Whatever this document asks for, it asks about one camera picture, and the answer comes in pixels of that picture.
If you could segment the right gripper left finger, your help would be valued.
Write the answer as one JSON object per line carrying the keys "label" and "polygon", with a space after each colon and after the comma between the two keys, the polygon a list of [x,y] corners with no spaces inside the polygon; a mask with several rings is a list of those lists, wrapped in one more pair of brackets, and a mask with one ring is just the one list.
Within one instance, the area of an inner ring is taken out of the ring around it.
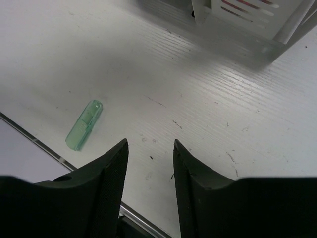
{"label": "right gripper left finger", "polygon": [[121,140],[90,163],[53,181],[0,178],[3,238],[113,238],[128,163]]}

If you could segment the green translucent eraser pen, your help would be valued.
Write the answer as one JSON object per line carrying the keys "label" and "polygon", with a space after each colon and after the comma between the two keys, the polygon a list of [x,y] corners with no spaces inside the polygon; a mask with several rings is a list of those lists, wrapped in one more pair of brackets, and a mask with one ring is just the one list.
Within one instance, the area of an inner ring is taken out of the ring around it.
{"label": "green translucent eraser pen", "polygon": [[71,150],[80,151],[83,148],[102,111],[103,105],[98,100],[92,100],[87,104],[65,139]]}

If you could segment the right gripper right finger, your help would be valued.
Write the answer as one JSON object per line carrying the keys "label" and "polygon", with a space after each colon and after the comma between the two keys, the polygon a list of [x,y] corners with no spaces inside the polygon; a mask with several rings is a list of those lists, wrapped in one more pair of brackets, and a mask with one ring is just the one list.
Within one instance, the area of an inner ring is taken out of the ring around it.
{"label": "right gripper right finger", "polygon": [[314,238],[317,180],[231,180],[176,140],[173,168],[183,238]]}

